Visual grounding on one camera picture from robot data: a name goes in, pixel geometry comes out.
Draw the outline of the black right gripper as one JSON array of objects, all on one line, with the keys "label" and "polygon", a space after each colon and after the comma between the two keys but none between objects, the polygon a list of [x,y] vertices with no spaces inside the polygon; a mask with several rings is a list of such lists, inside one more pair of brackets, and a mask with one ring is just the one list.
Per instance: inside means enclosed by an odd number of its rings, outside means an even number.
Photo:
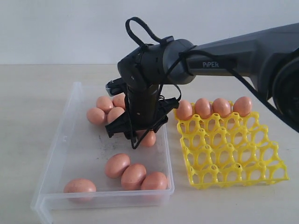
[{"label": "black right gripper", "polygon": [[134,140],[136,132],[149,130],[155,133],[168,122],[167,114],[177,109],[180,98],[165,98],[160,86],[150,85],[144,91],[138,91],[126,84],[125,112],[105,126],[109,138],[123,133],[128,140]]}]

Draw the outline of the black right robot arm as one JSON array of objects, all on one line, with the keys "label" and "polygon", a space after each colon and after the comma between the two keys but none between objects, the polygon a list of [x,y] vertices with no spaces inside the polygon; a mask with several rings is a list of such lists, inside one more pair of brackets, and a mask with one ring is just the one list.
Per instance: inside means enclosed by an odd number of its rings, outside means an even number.
[{"label": "black right robot arm", "polygon": [[146,44],[126,24],[137,49],[118,64],[120,78],[106,85],[111,96],[124,93],[126,112],[106,126],[109,137],[123,133],[135,142],[139,130],[158,131],[178,99],[163,99],[162,87],[190,83],[196,76],[234,76],[272,113],[299,128],[299,26],[270,28],[196,46],[186,39],[157,37]]}]

